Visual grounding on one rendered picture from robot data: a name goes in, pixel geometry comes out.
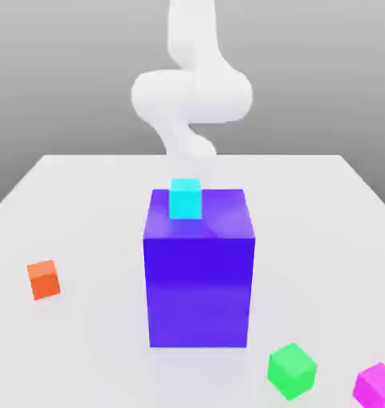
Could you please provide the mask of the small cyan cube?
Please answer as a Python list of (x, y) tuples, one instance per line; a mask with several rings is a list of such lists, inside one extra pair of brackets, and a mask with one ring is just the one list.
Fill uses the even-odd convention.
[(201, 219), (202, 188), (198, 178), (173, 178), (169, 190), (170, 219)]

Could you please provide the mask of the small magenta cube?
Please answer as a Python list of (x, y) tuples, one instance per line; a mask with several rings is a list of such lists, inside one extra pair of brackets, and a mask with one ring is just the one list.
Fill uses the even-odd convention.
[(363, 408), (385, 408), (385, 364), (377, 363), (361, 371), (352, 395)]

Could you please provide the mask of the small green cube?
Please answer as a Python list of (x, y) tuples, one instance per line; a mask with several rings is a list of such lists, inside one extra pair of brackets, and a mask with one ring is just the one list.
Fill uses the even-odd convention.
[(269, 355), (267, 379), (291, 401), (312, 389), (317, 364), (296, 343), (290, 343)]

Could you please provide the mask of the small orange cube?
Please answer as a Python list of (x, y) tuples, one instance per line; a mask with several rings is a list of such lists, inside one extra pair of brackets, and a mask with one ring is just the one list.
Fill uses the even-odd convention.
[(51, 260), (27, 266), (33, 298), (40, 300), (61, 292), (57, 270)]

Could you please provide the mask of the large purple box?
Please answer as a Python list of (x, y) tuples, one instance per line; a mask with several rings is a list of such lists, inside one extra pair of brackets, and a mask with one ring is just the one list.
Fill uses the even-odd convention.
[(245, 347), (255, 234), (243, 190), (204, 190), (202, 218), (172, 220), (151, 193), (143, 233), (151, 347)]

